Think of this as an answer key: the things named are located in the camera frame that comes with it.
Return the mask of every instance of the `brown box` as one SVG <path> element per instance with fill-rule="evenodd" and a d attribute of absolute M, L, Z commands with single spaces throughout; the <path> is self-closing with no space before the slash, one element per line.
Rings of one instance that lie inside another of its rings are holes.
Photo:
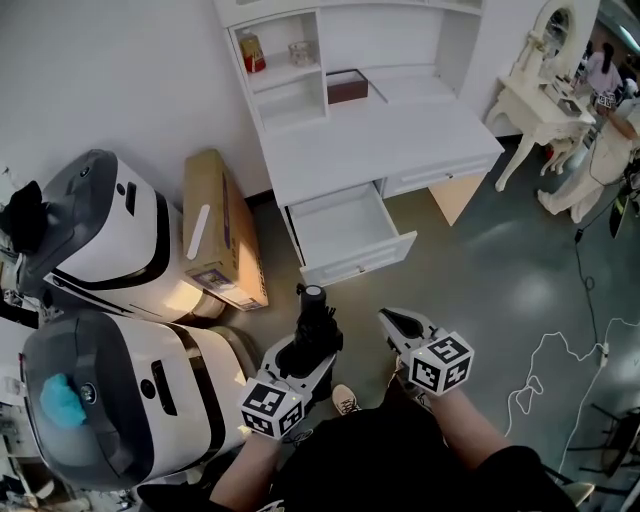
<path fill-rule="evenodd" d="M 369 80 L 357 69 L 327 73 L 327 99 L 329 105 L 366 98 Z"/>
<path fill-rule="evenodd" d="M 215 149 L 187 158 L 183 210 L 187 275 L 242 311 L 267 306 L 253 217 Z"/>

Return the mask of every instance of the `white cable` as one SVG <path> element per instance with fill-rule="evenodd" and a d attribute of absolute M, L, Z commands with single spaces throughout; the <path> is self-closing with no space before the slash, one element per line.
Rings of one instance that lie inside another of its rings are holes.
<path fill-rule="evenodd" d="M 531 354 L 531 365 L 529 366 L 529 373 L 527 374 L 527 378 L 525 379 L 524 387 L 522 389 L 517 389 L 515 391 L 512 391 L 511 393 L 509 393 L 509 397 L 507 398 L 507 411 L 509 413 L 509 427 L 507 428 L 507 431 L 504 434 L 505 437 L 507 437 L 509 435 L 509 433 L 511 432 L 511 427 L 513 427 L 513 416 L 512 416 L 512 413 L 511 413 L 511 398 L 513 396 L 516 397 L 515 400 L 516 400 L 516 403 L 518 404 L 518 407 L 520 407 L 520 410 L 522 411 L 522 413 L 525 416 L 528 416 L 531 413 L 531 406 L 532 406 L 532 402 L 533 402 L 533 396 L 534 395 L 542 395 L 544 393 L 544 387 L 542 386 L 542 383 L 540 382 L 540 379 L 538 378 L 537 375 L 533 375 L 533 360 L 535 358 L 535 355 L 542 348 L 542 345 L 544 344 L 544 340 L 546 340 L 547 337 L 560 336 L 562 338 L 562 341 L 564 341 L 564 347 L 565 347 L 565 349 L 567 351 L 567 354 L 569 354 L 570 356 L 575 357 L 576 360 L 579 363 L 581 363 L 582 361 L 584 361 L 585 359 L 587 359 L 588 357 L 593 355 L 593 353 L 596 350 L 600 349 L 602 352 L 605 351 L 605 346 L 608 346 L 607 339 L 609 337 L 609 329 L 611 328 L 611 324 L 613 324 L 613 322 L 621 322 L 621 323 L 623 323 L 624 325 L 626 325 L 628 327 L 640 327 L 640 322 L 638 322 L 637 324 L 630 324 L 628 322 L 625 322 L 622 318 L 612 318 L 609 321 L 609 325 L 607 326 L 607 330 L 606 330 L 605 335 L 604 335 L 604 345 L 601 344 L 601 343 L 596 343 L 593 346 L 593 348 L 589 351 L 589 353 L 585 354 L 582 357 L 579 356 L 578 354 L 576 354 L 575 352 L 572 352 L 571 350 L 569 350 L 569 343 L 567 342 L 566 338 L 564 337 L 564 335 L 561 332 L 555 332 L 553 334 L 545 334 L 544 336 L 542 336 L 542 339 L 540 340 L 540 344 L 538 345 L 538 347 Z M 558 473 L 562 472 L 562 467 L 564 466 L 564 461 L 565 461 L 565 458 L 567 456 L 567 449 L 569 448 L 569 444 L 571 443 L 571 440 L 573 439 L 574 434 L 578 430 L 578 425 L 580 424 L 580 415 L 582 413 L 582 407 L 583 407 L 585 401 L 587 400 L 587 397 L 589 396 L 589 393 L 591 392 L 591 388 L 593 388 L 593 385 L 595 384 L 596 379 L 598 378 L 598 375 L 600 375 L 601 371 L 602 371 L 602 365 L 599 365 L 598 366 L 598 371 L 593 376 L 593 379 L 591 380 L 591 384 L 589 384 L 589 387 L 587 388 L 587 392 L 584 394 L 584 396 L 582 397 L 582 400 L 580 401 L 580 405 L 578 406 L 578 414 L 576 416 L 576 422 L 575 422 L 575 425 L 573 427 L 573 430 L 569 434 L 569 437 L 568 437 L 567 442 L 565 444 L 564 450 L 562 452 L 562 460 L 560 461 L 560 466 L 558 468 Z M 529 395 L 529 403 L 525 407 L 518 400 L 518 398 L 520 397 L 520 395 L 522 393 L 525 393 L 526 391 L 529 391 L 529 390 L 531 391 L 531 394 Z"/>

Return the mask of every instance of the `black cloth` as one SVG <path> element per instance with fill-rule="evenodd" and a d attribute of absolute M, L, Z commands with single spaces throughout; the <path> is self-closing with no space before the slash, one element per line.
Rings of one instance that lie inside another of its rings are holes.
<path fill-rule="evenodd" d="M 14 252 L 33 254 L 38 250 L 47 229 L 47 211 L 35 181 L 11 196 L 0 212 L 0 229 L 11 239 Z"/>
<path fill-rule="evenodd" d="M 378 409 L 320 424 L 277 475 L 265 504 L 284 500 L 286 512 L 576 510 L 529 448 L 507 448 L 466 470 L 433 416 L 400 393 L 394 385 Z M 226 510 L 211 503 L 190 509 Z"/>

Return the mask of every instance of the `shoe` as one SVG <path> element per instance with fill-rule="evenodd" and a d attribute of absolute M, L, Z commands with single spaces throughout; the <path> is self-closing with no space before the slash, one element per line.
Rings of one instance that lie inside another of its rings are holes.
<path fill-rule="evenodd" d="M 333 399 L 333 405 L 336 406 L 341 416 L 361 410 L 358 406 L 356 395 L 343 384 L 338 384 L 333 388 L 331 398 Z"/>

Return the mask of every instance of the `floor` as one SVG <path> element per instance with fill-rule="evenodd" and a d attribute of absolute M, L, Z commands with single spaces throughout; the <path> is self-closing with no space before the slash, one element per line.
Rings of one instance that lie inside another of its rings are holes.
<path fill-rule="evenodd" d="M 506 144 L 505 154 L 454 227 L 448 226 L 428 190 L 386 200 L 400 233 L 418 231 L 407 260 L 327 288 L 328 302 L 337 309 L 345 336 L 334 384 L 350 386 L 363 407 L 380 403 L 394 365 L 376 320 L 377 311 L 385 306 L 421 312 L 472 344 L 476 359 L 464 389 L 501 431 L 508 425 L 507 396 L 523 387 L 531 353 L 545 333 L 561 332 L 578 355 L 592 348 L 594 334 L 574 252 L 576 227 L 567 214 L 548 214 L 534 197 L 537 188 L 555 190 L 563 177 L 540 178 L 545 160 L 541 150 L 534 150 L 505 192 L 494 189 L 515 147 Z M 601 211 L 615 193 L 608 190 L 594 211 Z M 223 320 L 249 333 L 265 350 L 295 328 L 295 286 L 301 277 L 275 202 L 258 206 L 255 219 L 270 306 L 247 314 L 229 309 Z M 628 218 L 614 241 L 607 219 L 608 213 L 579 245 L 585 275 L 596 282 L 592 298 L 600 342 L 612 317 L 640 321 L 640 222 Z M 610 362 L 586 403 L 619 412 L 640 404 L 640 329 L 613 322 L 607 341 Z M 533 396 L 528 416 L 512 400 L 510 438 L 534 448 L 545 464 L 557 469 L 598 363 L 598 354 L 577 362 L 566 353 L 559 335 L 547 337 L 533 372 L 544 394 Z M 527 400 L 527 395 L 521 396 L 521 401 Z M 327 401 L 305 422 L 310 425 L 333 416 Z M 585 407 L 572 445 L 600 444 L 607 425 L 604 417 Z M 602 483 L 598 475 L 578 470 L 581 465 L 597 467 L 597 457 L 569 454 L 563 473 Z M 608 485 L 628 488 L 636 477 L 627 472 Z M 602 510 L 617 510 L 620 501 L 598 495 L 587 509 L 597 504 L 603 504 Z"/>

